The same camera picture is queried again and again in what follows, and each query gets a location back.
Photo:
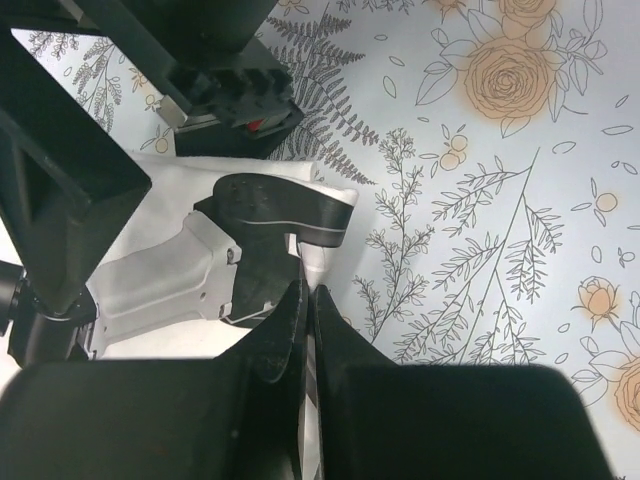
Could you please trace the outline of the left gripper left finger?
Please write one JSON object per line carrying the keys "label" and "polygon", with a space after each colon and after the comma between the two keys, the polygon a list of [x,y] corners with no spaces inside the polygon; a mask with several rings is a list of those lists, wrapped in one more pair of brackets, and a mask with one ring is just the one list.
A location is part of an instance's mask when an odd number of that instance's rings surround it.
{"label": "left gripper left finger", "polygon": [[304,284],[212,359],[57,362],[1,398],[5,479],[298,479]]}

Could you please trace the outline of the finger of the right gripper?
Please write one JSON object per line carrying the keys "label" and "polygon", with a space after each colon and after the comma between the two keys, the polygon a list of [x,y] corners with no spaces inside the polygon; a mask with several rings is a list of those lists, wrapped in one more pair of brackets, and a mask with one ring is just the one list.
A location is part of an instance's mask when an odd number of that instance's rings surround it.
{"label": "finger of the right gripper", "polygon": [[1,37],[1,217],[36,296],[79,296],[151,187],[10,34]]}

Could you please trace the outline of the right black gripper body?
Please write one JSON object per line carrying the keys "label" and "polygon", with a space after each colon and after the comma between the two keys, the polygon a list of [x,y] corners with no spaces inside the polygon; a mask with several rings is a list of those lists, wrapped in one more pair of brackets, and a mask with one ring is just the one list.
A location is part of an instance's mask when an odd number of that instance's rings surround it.
{"label": "right black gripper body", "polygon": [[266,158],[303,118],[287,69],[257,38],[272,1],[76,0],[161,93],[179,156]]}

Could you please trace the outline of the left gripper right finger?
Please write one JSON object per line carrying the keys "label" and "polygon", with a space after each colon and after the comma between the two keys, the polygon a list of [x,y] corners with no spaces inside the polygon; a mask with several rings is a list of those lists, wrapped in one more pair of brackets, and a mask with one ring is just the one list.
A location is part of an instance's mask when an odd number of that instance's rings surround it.
{"label": "left gripper right finger", "polygon": [[327,479],[609,479],[574,388],[544,366],[398,365],[312,303]]}

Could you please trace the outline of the white t shirt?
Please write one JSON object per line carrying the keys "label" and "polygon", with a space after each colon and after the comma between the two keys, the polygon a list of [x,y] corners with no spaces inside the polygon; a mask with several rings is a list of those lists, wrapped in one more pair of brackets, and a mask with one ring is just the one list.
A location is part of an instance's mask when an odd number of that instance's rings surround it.
{"label": "white t shirt", "polygon": [[358,200],[317,181],[311,161],[133,160],[152,186],[89,279],[90,359],[179,322],[257,324],[292,282],[323,280]]}

